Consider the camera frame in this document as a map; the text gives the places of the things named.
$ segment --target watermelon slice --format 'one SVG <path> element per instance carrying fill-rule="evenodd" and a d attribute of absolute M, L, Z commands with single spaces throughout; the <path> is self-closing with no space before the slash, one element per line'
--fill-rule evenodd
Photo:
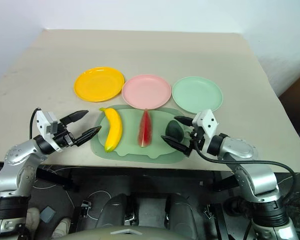
<path fill-rule="evenodd" d="M 142 148 L 148 146 L 151 143 L 152 138 L 152 126 L 151 118 L 147 109 L 144 110 L 138 135 L 138 145 Z"/>

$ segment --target black cable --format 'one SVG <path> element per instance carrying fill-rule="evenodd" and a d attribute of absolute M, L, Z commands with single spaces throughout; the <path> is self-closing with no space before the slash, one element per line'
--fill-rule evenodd
<path fill-rule="evenodd" d="M 286 202 L 286 200 L 292 195 L 292 193 L 294 192 L 295 188 L 296 188 L 296 183 L 297 183 L 297 179 L 296 179 L 296 173 L 287 165 L 280 163 L 280 162 L 276 162 L 276 161 L 264 161 L 264 160 L 248 160 L 248 161 L 221 161 L 221 160 L 215 160 L 212 158 L 209 158 L 205 155 L 203 155 L 203 153 L 200 151 L 199 147 L 198 147 L 198 141 L 194 141 L 193 143 L 194 145 L 194 149 L 196 150 L 196 152 L 199 154 L 200 157 L 202 157 L 204 160 L 211 162 L 211 163 L 215 163 L 215 164 L 269 164 L 269 165 L 276 165 L 279 167 L 282 167 L 286 170 L 289 171 L 289 173 L 292 176 L 292 184 L 291 187 L 288 191 L 288 193 L 284 196 L 283 198 L 283 202 Z"/>
<path fill-rule="evenodd" d="M 244 233 L 244 236 L 243 236 L 243 240 L 247 240 L 248 239 L 248 235 L 249 235 L 251 226 L 252 226 L 252 221 L 250 221 L 249 224 L 248 224 L 248 226 L 246 227 L 246 230 L 245 230 L 245 233 Z"/>
<path fill-rule="evenodd" d="M 32 139 L 32 125 L 33 125 L 33 122 L 34 122 L 34 118 L 35 118 L 36 112 L 37 112 L 37 111 L 40 111 L 40 110 L 41 110 L 41 108 L 40 108 L 40 107 L 37 107 L 37 108 L 33 111 L 32 115 L 31 115 L 31 118 L 30 118 L 30 125 L 29 125 L 29 139 Z"/>

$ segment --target banana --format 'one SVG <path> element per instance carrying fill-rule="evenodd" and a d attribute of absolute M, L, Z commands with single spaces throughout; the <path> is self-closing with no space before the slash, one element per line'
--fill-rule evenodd
<path fill-rule="evenodd" d="M 120 142 L 122 136 L 122 121 L 119 113 L 113 108 L 101 107 L 99 110 L 104 112 L 110 125 L 109 133 L 104 145 L 104 150 L 109 153 L 113 151 Z"/>

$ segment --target shoe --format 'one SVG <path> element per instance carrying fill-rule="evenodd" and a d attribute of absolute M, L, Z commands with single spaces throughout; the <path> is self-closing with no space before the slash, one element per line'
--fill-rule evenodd
<path fill-rule="evenodd" d="M 40 222 L 40 211 L 36 207 L 28 208 L 26 211 L 25 227 L 31 233 L 31 238 L 34 239 L 36 230 Z"/>
<path fill-rule="evenodd" d="M 55 230 L 52 233 L 51 238 L 57 239 L 57 238 L 68 235 L 70 224 L 71 224 L 70 218 L 68 218 L 68 217 L 63 218 L 59 222 L 58 226 L 56 226 Z"/>

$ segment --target tabletop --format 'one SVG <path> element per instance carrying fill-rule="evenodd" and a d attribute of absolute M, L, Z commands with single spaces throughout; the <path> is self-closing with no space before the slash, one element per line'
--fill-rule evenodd
<path fill-rule="evenodd" d="M 7 150 L 29 136 L 36 107 L 59 119 L 89 110 L 68 129 L 78 136 L 94 126 L 100 107 L 126 104 L 119 94 L 105 102 L 87 102 L 73 90 L 84 71 L 109 66 L 125 80 L 155 74 L 171 85 L 187 76 L 214 81 L 223 104 L 214 112 L 217 131 L 256 146 L 259 159 L 277 161 L 300 172 L 300 138 L 272 90 L 247 41 L 236 33 L 184 33 L 115 30 L 44 30 L 0 80 L 0 162 Z M 164 107 L 193 117 L 171 98 Z M 33 126 L 33 135 L 39 133 Z M 228 171 L 201 159 L 195 151 L 172 164 L 110 160 L 96 156 L 89 143 L 55 152 L 46 164 Z M 284 169 L 273 166 L 275 172 Z"/>

